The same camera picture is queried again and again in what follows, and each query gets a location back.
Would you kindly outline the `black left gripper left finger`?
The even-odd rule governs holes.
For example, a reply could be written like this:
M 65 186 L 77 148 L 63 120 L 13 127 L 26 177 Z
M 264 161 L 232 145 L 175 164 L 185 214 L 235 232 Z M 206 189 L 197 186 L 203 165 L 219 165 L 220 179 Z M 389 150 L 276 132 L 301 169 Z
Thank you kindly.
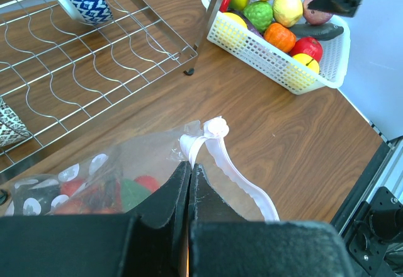
M 1 219 L 2 276 L 185 276 L 191 166 L 125 214 Z

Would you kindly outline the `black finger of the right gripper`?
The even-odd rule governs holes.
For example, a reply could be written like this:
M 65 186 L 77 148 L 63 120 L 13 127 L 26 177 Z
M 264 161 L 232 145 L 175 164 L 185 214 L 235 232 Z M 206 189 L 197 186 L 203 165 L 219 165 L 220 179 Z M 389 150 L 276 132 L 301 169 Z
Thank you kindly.
M 362 0 L 312 0 L 308 3 L 308 8 L 352 18 L 360 7 L 361 1 Z

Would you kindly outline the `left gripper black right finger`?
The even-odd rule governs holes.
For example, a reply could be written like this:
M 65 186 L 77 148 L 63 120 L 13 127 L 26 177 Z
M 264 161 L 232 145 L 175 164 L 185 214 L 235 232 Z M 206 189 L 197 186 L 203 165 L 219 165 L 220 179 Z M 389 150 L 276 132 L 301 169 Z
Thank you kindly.
M 334 227 L 317 221 L 248 221 L 191 173 L 190 276 L 354 276 Z

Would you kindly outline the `lychee bunch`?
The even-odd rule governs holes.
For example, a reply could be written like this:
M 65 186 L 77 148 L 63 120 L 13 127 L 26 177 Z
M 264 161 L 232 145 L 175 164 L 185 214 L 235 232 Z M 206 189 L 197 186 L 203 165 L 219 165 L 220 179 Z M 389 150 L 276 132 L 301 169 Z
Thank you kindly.
M 135 179 L 108 179 L 73 195 L 54 215 L 117 214 L 135 208 L 161 185 L 149 175 Z

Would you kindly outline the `orange fruit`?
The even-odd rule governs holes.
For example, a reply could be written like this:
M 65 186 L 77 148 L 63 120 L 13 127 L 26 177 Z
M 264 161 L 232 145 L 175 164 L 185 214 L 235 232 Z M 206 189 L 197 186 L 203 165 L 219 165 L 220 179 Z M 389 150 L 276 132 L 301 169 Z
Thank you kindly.
M 221 13 L 217 26 L 218 37 L 226 43 L 241 43 L 247 37 L 244 33 L 244 30 L 247 29 L 247 24 L 238 14 Z

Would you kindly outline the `clear polka dot zip bag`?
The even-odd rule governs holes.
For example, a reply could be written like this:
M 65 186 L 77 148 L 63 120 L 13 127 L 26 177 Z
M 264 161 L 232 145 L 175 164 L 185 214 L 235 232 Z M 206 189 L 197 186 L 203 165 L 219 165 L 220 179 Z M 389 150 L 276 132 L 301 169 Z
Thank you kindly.
M 180 164 L 202 156 L 213 192 L 248 220 L 278 220 L 271 198 L 232 163 L 220 116 L 130 138 L 52 174 L 13 181 L 7 216 L 127 213 L 167 184 Z

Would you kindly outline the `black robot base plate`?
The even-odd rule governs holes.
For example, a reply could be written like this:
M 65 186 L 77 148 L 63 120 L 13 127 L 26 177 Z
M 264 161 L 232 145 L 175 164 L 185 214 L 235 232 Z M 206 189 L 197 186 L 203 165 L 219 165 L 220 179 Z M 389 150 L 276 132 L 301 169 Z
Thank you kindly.
M 386 187 L 366 202 L 365 169 L 331 225 L 344 240 L 355 276 L 402 276 L 402 202 Z

